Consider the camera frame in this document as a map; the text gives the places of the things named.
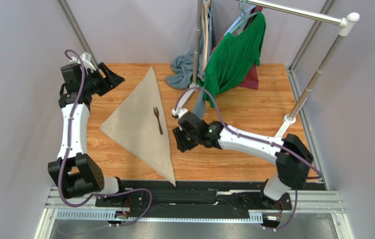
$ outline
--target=gray garment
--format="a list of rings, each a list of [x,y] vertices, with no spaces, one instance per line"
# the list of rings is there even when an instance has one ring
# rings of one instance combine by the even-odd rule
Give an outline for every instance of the gray garment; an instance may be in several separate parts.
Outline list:
[[[213,21],[212,15],[214,10],[214,4],[210,7],[210,14],[209,14],[209,41],[208,41],[208,59],[211,56],[211,50],[217,45],[217,41],[215,38],[215,31],[213,28]],[[204,81],[205,80],[205,72],[202,71],[203,69],[203,34],[201,34],[199,40],[199,67],[198,67],[198,80]],[[165,78],[167,83],[174,88],[177,89],[187,89],[192,82],[193,77],[193,60],[194,60],[194,50],[189,51],[186,55],[178,56],[174,59],[171,63],[171,69],[176,73],[176,75],[168,76]],[[203,93],[199,95],[198,100],[196,101],[195,108],[193,109],[193,113],[196,114],[199,118],[203,118],[205,115],[205,104],[206,102],[203,100]]]

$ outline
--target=green t-shirt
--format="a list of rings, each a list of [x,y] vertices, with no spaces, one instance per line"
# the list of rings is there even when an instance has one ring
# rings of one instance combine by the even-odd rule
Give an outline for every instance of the green t-shirt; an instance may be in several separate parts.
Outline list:
[[[204,83],[198,82],[214,98],[238,86],[254,63],[259,66],[264,33],[265,17],[261,12],[253,16],[253,21],[238,36],[227,33],[207,64]],[[214,107],[207,94],[204,94],[204,100]]]

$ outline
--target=wooden table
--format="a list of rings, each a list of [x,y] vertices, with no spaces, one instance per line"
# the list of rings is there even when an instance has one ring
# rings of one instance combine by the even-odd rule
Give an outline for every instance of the wooden table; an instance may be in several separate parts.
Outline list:
[[[125,82],[103,97],[94,96],[87,125],[88,154],[107,176],[122,179],[163,179],[152,168],[119,146],[99,130],[99,126],[114,112],[124,99],[153,67],[158,78],[162,102],[170,135],[171,157],[176,180],[263,181],[276,173],[269,162],[238,151],[197,146],[181,153],[177,150],[172,129],[177,120],[171,116],[176,100],[183,92],[168,86],[166,76],[173,75],[169,64],[108,64]],[[259,89],[236,87],[217,96],[217,103],[226,123],[257,134],[274,136],[282,118],[294,105],[292,89],[283,64],[263,64],[257,68]],[[198,93],[185,105],[193,110]],[[218,120],[215,109],[207,103],[204,120]],[[306,143],[301,121],[289,128]]]

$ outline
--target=gray wall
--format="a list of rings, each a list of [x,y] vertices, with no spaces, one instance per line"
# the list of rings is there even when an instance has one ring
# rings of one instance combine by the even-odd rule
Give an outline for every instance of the gray wall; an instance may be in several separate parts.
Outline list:
[[[81,51],[53,0],[0,1],[0,238],[33,238],[59,150],[66,48]]]
[[[360,13],[305,104],[331,188],[341,192],[355,237],[375,238],[375,1],[338,1],[332,14]],[[305,87],[336,37],[325,25],[302,62]]]
[[[217,39],[240,15],[239,2],[213,0]],[[324,0],[273,0],[319,11]],[[171,62],[193,49],[196,0],[68,0],[98,61]],[[270,9],[261,63],[289,65],[313,21]]]

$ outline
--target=brown fork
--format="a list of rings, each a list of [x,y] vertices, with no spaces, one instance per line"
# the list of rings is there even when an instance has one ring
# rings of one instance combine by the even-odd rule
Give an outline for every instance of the brown fork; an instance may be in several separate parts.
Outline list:
[[[156,118],[158,119],[158,125],[159,125],[159,132],[161,133],[161,135],[164,134],[164,132],[162,132],[162,127],[161,127],[161,123],[159,122],[159,111],[158,111],[158,107],[153,107],[153,112],[155,113],[155,116]]]

